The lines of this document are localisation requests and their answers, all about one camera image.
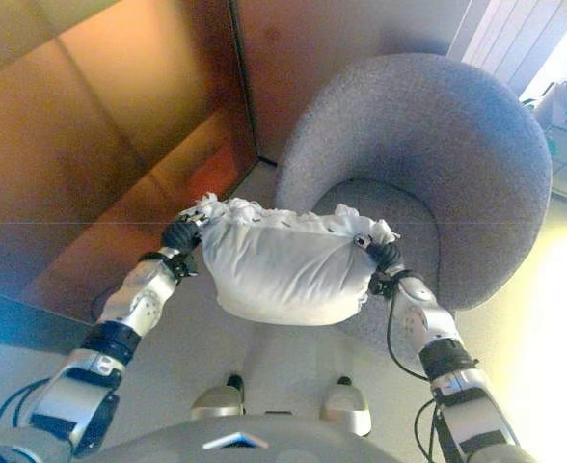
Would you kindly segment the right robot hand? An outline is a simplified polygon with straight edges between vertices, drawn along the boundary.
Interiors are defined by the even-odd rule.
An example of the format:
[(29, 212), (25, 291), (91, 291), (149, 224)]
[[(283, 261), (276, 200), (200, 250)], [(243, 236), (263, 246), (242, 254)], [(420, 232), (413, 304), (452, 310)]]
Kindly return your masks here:
[(388, 273), (394, 268), (402, 268), (403, 258), (396, 244), (390, 242), (381, 244), (373, 241), (369, 236), (356, 235), (354, 243), (360, 247), (376, 264), (376, 271)]

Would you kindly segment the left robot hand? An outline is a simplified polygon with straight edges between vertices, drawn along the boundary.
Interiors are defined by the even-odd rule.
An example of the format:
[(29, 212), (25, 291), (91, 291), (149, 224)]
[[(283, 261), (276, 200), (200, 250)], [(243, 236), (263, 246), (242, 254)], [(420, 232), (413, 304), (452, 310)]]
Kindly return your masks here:
[(207, 216), (195, 207), (179, 212), (163, 230), (161, 245), (183, 255), (191, 254), (201, 242), (201, 226), (207, 221)]

